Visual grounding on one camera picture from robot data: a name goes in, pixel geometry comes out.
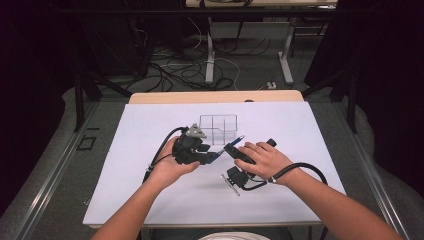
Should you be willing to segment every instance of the black backdrop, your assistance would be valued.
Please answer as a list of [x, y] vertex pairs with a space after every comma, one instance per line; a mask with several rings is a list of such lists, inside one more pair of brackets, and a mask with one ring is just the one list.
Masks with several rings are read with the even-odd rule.
[[36, 1], [0, 8], [0, 214], [27, 180], [64, 112], [73, 86], [60, 44]]
[[[419, 2], [339, 0], [340, 9], [376, 14], [332, 19], [305, 82], [316, 86], [359, 56], [354, 61], [357, 103], [375, 134], [373, 157], [424, 196], [424, 9]], [[329, 85], [340, 88], [342, 80]]]

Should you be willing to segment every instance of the finger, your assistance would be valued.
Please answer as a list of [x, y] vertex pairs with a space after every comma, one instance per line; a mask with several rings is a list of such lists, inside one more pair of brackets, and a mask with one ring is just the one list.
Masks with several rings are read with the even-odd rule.
[[269, 145], [266, 142], [258, 142], [256, 145], [258, 145], [259, 147], [261, 147], [262, 149], [264, 149], [267, 152], [271, 152], [275, 149], [273, 146]]
[[255, 165], [253, 165], [253, 164], [243, 162], [243, 161], [242, 161], [242, 160], [240, 160], [240, 159], [236, 159], [236, 160], [234, 160], [234, 164], [235, 164], [237, 167], [239, 167], [239, 168], [243, 169], [243, 170], [244, 170], [244, 171], [246, 171], [246, 172], [250, 172], [250, 173], [254, 173], [254, 174], [256, 174]]
[[262, 147], [258, 146], [257, 144], [253, 144], [253, 143], [247, 142], [245, 144], [245, 146], [248, 147], [248, 148], [250, 148], [250, 149], [252, 149], [253, 151], [255, 151], [255, 152], [259, 153], [259, 154], [262, 154], [262, 153], [265, 152], [264, 149]]
[[184, 167], [184, 174], [193, 172], [199, 166], [200, 166], [200, 162], [199, 161], [192, 162], [192, 163], [187, 164], [187, 165], [183, 165], [183, 167]]
[[163, 147], [164, 150], [171, 150], [174, 146], [175, 142], [177, 141], [178, 136], [174, 136], [173, 138], [169, 139], [169, 141], [165, 144]]

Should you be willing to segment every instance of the white table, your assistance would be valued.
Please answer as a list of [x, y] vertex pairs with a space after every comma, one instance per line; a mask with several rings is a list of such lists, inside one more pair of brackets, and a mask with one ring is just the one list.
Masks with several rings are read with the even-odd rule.
[[[199, 8], [200, 0], [186, 0], [187, 7]], [[242, 7], [240, 3], [219, 3], [205, 0], [206, 8]], [[253, 0], [249, 7], [306, 7], [328, 6], [337, 4], [337, 0]], [[212, 22], [209, 18], [210, 33], [208, 33], [208, 60], [206, 67], [206, 83], [213, 82], [213, 69], [215, 65], [215, 52], [213, 50], [214, 38], [236, 38], [239, 24], [237, 22]], [[290, 44], [293, 38], [296, 19], [290, 22], [245, 22], [239, 38], [269, 38], [285, 39], [283, 51], [278, 52], [281, 69], [286, 84], [292, 85], [293, 77], [287, 62]]]
[[[273, 138], [277, 149], [295, 162], [315, 165], [330, 186], [344, 193], [309, 104], [302, 101], [297, 91], [269, 93], [230, 91], [134, 96], [126, 105], [83, 223], [96, 228], [110, 218], [140, 186], [144, 169], [168, 132], [191, 125], [202, 114], [236, 114], [237, 134], [246, 135], [244, 140], [258, 142]], [[248, 99], [256, 102], [243, 102]], [[212, 146], [211, 151], [222, 147]], [[282, 186], [267, 184], [250, 192], [239, 190], [241, 196], [237, 196], [220, 177], [233, 166], [233, 159], [223, 154], [214, 163], [181, 177], [157, 198], [144, 227], [321, 223], [297, 196]]]

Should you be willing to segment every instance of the desk leg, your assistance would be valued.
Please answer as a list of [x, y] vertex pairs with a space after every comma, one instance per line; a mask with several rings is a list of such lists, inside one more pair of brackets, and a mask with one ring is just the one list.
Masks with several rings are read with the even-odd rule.
[[296, 19], [292, 18], [290, 20], [289, 29], [287, 30], [287, 38], [284, 43], [284, 49], [283, 52], [278, 53], [278, 58], [280, 59], [281, 69], [283, 70], [284, 80], [286, 81], [286, 84], [293, 85], [293, 77], [290, 72], [289, 63], [287, 62], [287, 56], [290, 52], [290, 44], [293, 39], [293, 33], [294, 33], [294, 26], [296, 24]]
[[215, 65], [215, 52], [213, 51], [212, 37], [208, 33], [208, 61], [206, 62], [206, 83], [213, 82], [213, 68]]

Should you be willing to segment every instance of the white paper sheet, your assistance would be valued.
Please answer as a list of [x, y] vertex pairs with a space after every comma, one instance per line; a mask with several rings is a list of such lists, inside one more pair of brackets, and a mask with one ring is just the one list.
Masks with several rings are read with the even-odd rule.
[[[198, 123], [200, 115], [207, 114], [236, 114], [237, 136], [246, 136], [238, 145], [273, 138], [277, 142], [276, 148], [292, 161], [316, 166], [331, 187], [345, 193], [307, 102], [129, 104], [125, 107], [83, 223], [101, 225], [111, 217], [140, 186], [145, 169], [168, 133], [177, 127]], [[221, 148], [212, 146], [210, 151]], [[226, 176], [226, 171], [233, 166], [233, 159], [224, 153], [214, 163], [182, 176], [160, 194], [145, 224], [319, 222], [318, 217], [283, 186], [267, 184], [253, 191], [238, 189], [241, 196], [237, 196], [220, 177], [221, 174]]]

